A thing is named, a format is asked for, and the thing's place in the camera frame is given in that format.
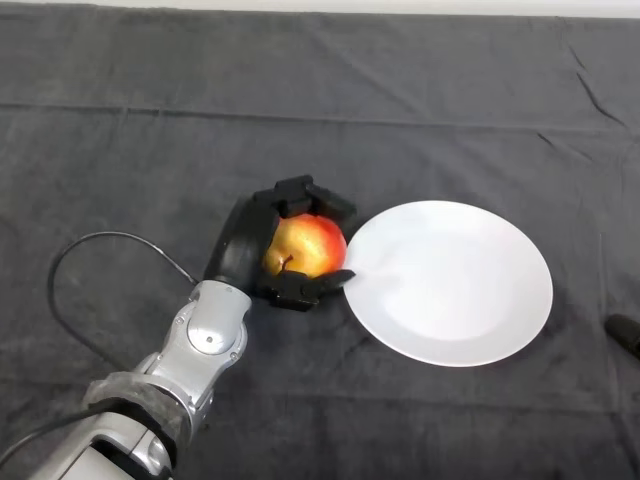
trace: robotic arm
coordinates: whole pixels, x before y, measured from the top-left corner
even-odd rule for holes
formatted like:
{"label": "robotic arm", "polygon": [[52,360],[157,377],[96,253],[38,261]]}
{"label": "robotic arm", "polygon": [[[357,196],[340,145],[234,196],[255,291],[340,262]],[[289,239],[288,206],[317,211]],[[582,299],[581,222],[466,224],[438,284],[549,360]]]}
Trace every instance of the robotic arm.
{"label": "robotic arm", "polygon": [[168,480],[213,403],[213,387],[247,345],[252,297],[305,311],[354,276],[340,270],[311,279],[263,270],[279,217],[313,213],[342,220],[355,208],[310,176],[237,202],[204,279],[175,316],[162,350],[133,372],[93,382],[83,400],[101,413],[84,420],[32,480]]}

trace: black cable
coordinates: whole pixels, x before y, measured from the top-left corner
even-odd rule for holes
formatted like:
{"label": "black cable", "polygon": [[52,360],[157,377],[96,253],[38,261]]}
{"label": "black cable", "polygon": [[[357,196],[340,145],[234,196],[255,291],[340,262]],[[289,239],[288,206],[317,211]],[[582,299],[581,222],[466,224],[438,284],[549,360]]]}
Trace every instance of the black cable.
{"label": "black cable", "polygon": [[51,315],[53,316],[54,320],[58,322],[58,324],[69,335],[71,335],[73,338],[75,338],[78,342],[83,344],[93,353],[101,357],[104,361],[106,361],[107,363],[110,363],[118,370],[126,371],[128,370],[128,368],[124,364],[120,363],[120,361],[117,358],[112,356],[109,352],[107,352],[103,348],[96,345],[93,341],[89,340],[87,337],[81,334],[78,330],[72,327],[69,324],[69,322],[67,322],[67,320],[65,320],[62,314],[60,313],[60,310],[58,309],[58,303],[56,302],[55,278],[56,278],[56,272],[58,271],[58,267],[60,266],[60,263],[62,262],[64,257],[67,256],[67,254],[71,252],[71,250],[73,250],[75,247],[86,242],[87,240],[91,240],[92,238],[98,238],[98,237],[125,237],[125,238],[130,238],[131,240],[135,240],[136,242],[140,242],[143,245],[146,245],[147,247],[150,247],[151,249],[153,249],[158,255],[160,255],[167,262],[169,262],[169,264],[173,268],[175,268],[183,277],[185,277],[192,285],[197,285],[198,281],[195,278],[193,278],[193,276],[191,276],[184,268],[178,265],[175,262],[175,260],[173,260],[169,255],[164,253],[164,251],[162,251],[160,247],[158,247],[154,243],[151,243],[149,240],[146,240],[142,237],[138,237],[137,235],[133,235],[132,233],[126,233],[126,232],[107,231],[107,232],[90,233],[88,235],[80,237],[78,240],[64,247],[53,258],[53,260],[51,261],[51,266],[49,267],[49,274],[47,276],[47,302],[49,303],[49,310],[51,310]]}
{"label": "black cable", "polygon": [[110,405],[106,404],[98,404],[92,407],[87,408],[86,410],[82,410],[80,412],[72,413],[70,415],[66,415],[64,417],[58,418],[52,422],[47,423],[41,427],[32,430],[24,437],[22,437],[17,442],[13,443],[9,448],[7,448],[2,455],[0,456],[0,469],[9,461],[11,457],[13,457],[18,450],[32,442],[33,440],[41,437],[42,435],[46,435],[49,432],[57,430],[58,428],[66,427],[72,423],[78,422],[80,420],[84,420],[85,418],[93,417],[94,415],[99,415],[100,413],[104,413],[109,410]]}

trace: apple stem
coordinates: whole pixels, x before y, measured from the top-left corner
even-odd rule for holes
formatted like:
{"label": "apple stem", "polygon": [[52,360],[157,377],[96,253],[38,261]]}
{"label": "apple stem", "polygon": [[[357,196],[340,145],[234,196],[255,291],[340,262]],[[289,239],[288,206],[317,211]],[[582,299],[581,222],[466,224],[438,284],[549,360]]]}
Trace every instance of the apple stem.
{"label": "apple stem", "polygon": [[280,271],[284,271],[284,269],[287,267],[287,263],[289,263],[291,260],[293,260],[293,255],[289,255],[287,258],[285,258],[284,262],[282,262],[282,268],[280,269]]}

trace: dark gray tablecloth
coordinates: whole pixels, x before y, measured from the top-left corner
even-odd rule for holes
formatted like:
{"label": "dark gray tablecloth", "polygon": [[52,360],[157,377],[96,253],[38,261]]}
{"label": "dark gray tablecloth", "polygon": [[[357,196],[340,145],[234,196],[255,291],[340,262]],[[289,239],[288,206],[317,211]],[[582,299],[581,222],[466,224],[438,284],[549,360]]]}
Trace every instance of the dark gray tablecloth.
{"label": "dark gray tablecloth", "polygon": [[[423,199],[503,216],[549,263],[551,317],[513,357],[449,369],[343,298],[257,305],[178,478],[638,478],[640,363],[602,328],[640,318],[638,45],[632,21],[0,7],[0,445],[109,372],[47,311],[61,245],[132,231],[201,274],[236,197],[308,172],[357,223]],[[133,366],[189,290],[113,239],[58,292]]]}

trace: red apple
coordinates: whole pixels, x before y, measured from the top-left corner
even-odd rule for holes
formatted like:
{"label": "red apple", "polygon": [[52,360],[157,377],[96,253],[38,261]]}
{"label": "red apple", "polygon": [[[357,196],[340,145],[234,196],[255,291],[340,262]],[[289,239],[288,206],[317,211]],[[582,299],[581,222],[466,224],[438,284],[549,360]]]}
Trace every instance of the red apple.
{"label": "red apple", "polygon": [[289,270],[317,277],[339,270],[346,254],[340,227],[328,218],[305,213],[280,219],[264,263],[274,275]]}

